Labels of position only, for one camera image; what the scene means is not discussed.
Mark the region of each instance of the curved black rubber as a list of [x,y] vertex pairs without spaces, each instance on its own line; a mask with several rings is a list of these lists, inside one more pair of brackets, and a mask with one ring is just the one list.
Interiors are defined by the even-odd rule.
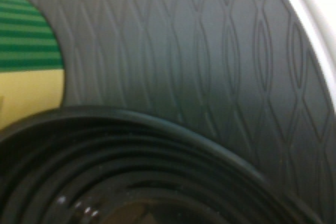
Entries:
[[335,110],[288,0],[30,1],[62,46],[65,106],[179,123],[335,224]]
[[0,134],[2,224],[321,224],[221,145],[162,119],[71,108]]

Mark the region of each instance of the green stripe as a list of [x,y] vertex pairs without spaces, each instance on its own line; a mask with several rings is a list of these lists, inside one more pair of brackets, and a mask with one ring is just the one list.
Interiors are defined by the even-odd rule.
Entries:
[[0,72],[60,69],[62,68],[60,65],[62,65],[60,59],[15,60],[15,61],[2,60],[0,61]]
[[41,17],[41,16],[30,16],[30,15],[2,12],[0,13],[0,18],[17,19],[17,20],[29,20],[29,21],[35,21],[35,22],[39,22],[39,23],[42,22],[45,24],[44,17]]
[[24,37],[24,38],[35,38],[35,39],[54,39],[54,34],[53,33],[39,33],[39,32],[23,32],[23,31],[12,31],[12,30],[6,30],[0,32],[0,39],[2,37],[12,37],[12,38],[18,38],[18,37]]
[[8,19],[8,18],[2,18],[2,16],[0,16],[0,24],[45,27],[45,22],[44,21],[36,22],[36,21],[23,20],[23,19]]
[[32,8],[32,5],[27,1],[6,0],[3,2],[9,3],[11,5],[20,5],[20,6],[26,6],[27,8]]
[[27,11],[23,9],[14,9],[12,7],[3,7],[2,3],[0,3],[0,12],[14,13],[14,14],[20,14],[20,15],[41,16],[41,14],[36,10]]
[[30,12],[36,12],[38,10],[35,9],[35,7],[27,7],[23,5],[14,5],[11,4],[11,2],[0,2],[0,6],[5,8],[11,8],[11,9],[18,9],[18,10],[24,10],[24,11],[30,11]]
[[17,52],[0,52],[0,60],[21,60],[21,59],[59,59],[60,54],[59,52],[24,52],[24,51],[17,51]]
[[12,25],[12,24],[2,24],[0,23],[0,32],[8,30],[20,30],[24,32],[41,32],[41,33],[50,33],[50,27],[36,27],[36,26],[23,26],[23,25]]
[[0,38],[0,44],[9,45],[38,45],[38,46],[50,46],[56,45],[54,39],[35,39],[35,38]]
[[59,46],[0,45],[0,52],[57,52]]
[[53,31],[26,1],[0,0],[0,72],[60,69]]

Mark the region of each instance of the green striped surface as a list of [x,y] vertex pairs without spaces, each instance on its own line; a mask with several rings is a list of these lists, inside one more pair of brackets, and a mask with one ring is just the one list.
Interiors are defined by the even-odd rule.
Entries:
[[0,0],[0,72],[60,69],[48,23],[26,0]]

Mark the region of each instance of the yellow surface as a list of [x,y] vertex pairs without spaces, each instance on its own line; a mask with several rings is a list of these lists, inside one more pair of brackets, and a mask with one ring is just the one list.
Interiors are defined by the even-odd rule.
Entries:
[[21,118],[57,108],[63,87],[62,69],[0,73],[0,129]]

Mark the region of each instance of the dark gray rubber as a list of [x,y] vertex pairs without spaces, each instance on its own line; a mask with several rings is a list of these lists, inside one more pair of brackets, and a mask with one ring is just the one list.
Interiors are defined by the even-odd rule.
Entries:
[[288,1],[32,2],[60,41],[65,106],[108,105],[177,122],[335,224],[335,111]]

